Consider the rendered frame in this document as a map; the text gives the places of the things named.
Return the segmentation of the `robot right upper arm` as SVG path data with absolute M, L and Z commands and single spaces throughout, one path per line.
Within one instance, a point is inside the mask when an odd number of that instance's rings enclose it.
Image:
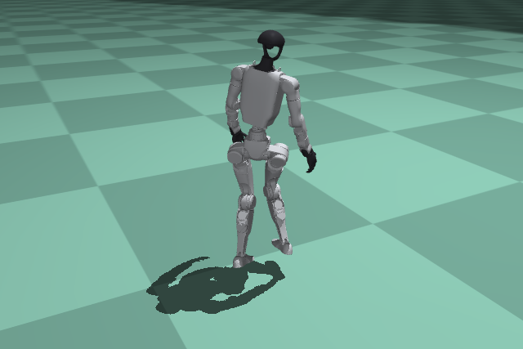
M 286 94 L 288 109 L 291 115 L 288 116 L 289 126 L 292 128 L 302 127 L 299 82 L 295 78 L 288 75 L 281 75 L 280 87 L 282 92 Z

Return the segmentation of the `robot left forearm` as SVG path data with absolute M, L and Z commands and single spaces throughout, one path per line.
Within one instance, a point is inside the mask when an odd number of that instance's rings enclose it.
M 227 124 L 234 134 L 240 131 L 238 114 L 239 110 L 232 110 L 226 105 Z

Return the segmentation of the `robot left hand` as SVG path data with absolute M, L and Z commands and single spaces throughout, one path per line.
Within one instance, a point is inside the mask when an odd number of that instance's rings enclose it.
M 233 130 L 230 128 L 230 133 L 232 135 L 232 141 L 233 143 L 235 142 L 244 142 L 244 136 L 246 137 L 247 135 L 245 133 L 243 133 L 240 129 L 239 132 L 235 133 L 233 132 Z

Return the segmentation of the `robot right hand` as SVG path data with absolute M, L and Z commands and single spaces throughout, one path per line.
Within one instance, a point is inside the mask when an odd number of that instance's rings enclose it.
M 308 171 L 306 171 L 306 172 L 308 172 L 308 173 L 312 172 L 312 170 L 314 169 L 315 164 L 317 162 L 316 152 L 314 152 L 313 149 L 311 149 L 311 152 L 309 154 L 306 150 L 301 150 L 301 152 L 302 152 L 303 156 L 307 158 L 307 163 L 309 165 Z

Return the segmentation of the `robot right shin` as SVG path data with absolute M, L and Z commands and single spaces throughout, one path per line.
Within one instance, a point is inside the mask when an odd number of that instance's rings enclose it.
M 282 244 L 284 244 L 285 239 L 288 243 L 288 235 L 287 235 L 286 225 L 285 225 L 285 208 L 284 208 L 284 201 L 281 197 L 281 189 L 280 189 L 278 183 L 276 183 L 276 185 L 277 185 L 278 192 L 279 192 L 278 198 L 277 199 L 266 198 L 266 200 L 268 203 L 268 207 L 270 210 L 272 220 L 276 225 L 276 229 L 279 234 L 280 242 Z

